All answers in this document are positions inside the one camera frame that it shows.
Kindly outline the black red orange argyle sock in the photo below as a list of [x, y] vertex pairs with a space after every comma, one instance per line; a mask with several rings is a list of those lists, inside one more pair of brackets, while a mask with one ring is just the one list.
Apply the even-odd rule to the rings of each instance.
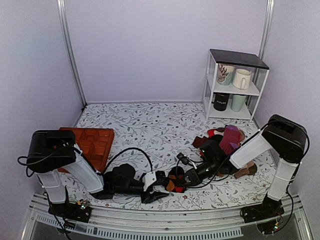
[[184, 174], [185, 174], [185, 171], [182, 167], [180, 166], [173, 167], [167, 175], [165, 190], [173, 193], [184, 193], [186, 190], [186, 187], [180, 186], [178, 183], [178, 180], [180, 180]]

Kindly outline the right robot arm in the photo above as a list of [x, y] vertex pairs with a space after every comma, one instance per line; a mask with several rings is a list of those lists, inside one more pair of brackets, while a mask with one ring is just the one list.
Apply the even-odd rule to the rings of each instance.
[[261, 154], [273, 150], [277, 152], [279, 162], [265, 196], [267, 200], [258, 208], [262, 218], [269, 218], [278, 210], [277, 202], [294, 180], [309, 146], [310, 139], [302, 125], [274, 114], [261, 129], [230, 154], [223, 153], [215, 140], [206, 141], [201, 148], [203, 163], [186, 171], [183, 177], [178, 179], [178, 184], [186, 188], [195, 188], [204, 179], [215, 176], [223, 168], [228, 174], [232, 174]]

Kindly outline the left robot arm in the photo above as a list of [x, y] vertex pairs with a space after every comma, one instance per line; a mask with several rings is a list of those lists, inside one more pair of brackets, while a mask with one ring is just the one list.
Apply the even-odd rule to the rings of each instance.
[[59, 169], [73, 175], [98, 200], [129, 194], [138, 195], [143, 204], [149, 204], [168, 196], [153, 189], [155, 185], [167, 184], [163, 171], [150, 170], [140, 179], [135, 179], [136, 171], [128, 163], [107, 171], [114, 136], [110, 128], [60, 128], [33, 133], [25, 165], [37, 174], [63, 217], [70, 217], [75, 210], [67, 200], [68, 192], [59, 177]]

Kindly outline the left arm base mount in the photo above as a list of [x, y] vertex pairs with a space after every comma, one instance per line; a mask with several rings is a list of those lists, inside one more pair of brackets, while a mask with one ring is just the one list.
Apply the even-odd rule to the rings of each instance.
[[92, 208], [89, 206], [90, 202], [84, 199], [80, 199], [77, 202], [70, 202], [66, 187], [63, 193], [65, 195], [65, 201], [63, 203], [53, 203], [50, 196], [48, 196], [48, 212], [52, 215], [62, 217], [64, 220], [88, 223], [92, 213]]

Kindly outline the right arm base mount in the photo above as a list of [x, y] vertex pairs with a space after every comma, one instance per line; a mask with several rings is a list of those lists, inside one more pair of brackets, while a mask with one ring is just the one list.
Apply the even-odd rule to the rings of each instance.
[[273, 200], [265, 196], [262, 203], [241, 208], [240, 216], [245, 223], [258, 222], [273, 218], [271, 221], [258, 223], [258, 231], [263, 235], [277, 233], [284, 223], [283, 214], [285, 213], [281, 200]]

